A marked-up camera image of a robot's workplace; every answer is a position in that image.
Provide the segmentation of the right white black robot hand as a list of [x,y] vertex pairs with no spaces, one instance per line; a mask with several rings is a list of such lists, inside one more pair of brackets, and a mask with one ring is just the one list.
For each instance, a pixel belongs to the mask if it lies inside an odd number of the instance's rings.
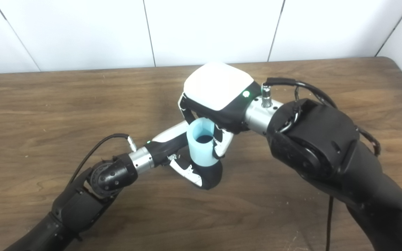
[[244,117],[261,86],[246,72],[222,62],[209,62],[195,70],[183,86],[178,106],[188,124],[194,114],[214,123],[216,159],[224,157],[234,135],[248,128]]

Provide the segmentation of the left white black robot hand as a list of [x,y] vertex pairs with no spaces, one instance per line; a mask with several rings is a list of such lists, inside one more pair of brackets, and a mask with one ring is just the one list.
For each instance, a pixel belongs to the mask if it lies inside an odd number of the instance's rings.
[[145,148],[155,166],[171,166],[200,189],[213,189],[222,179],[222,163],[213,154],[214,123],[209,119],[196,119],[191,124],[182,121],[157,135]]

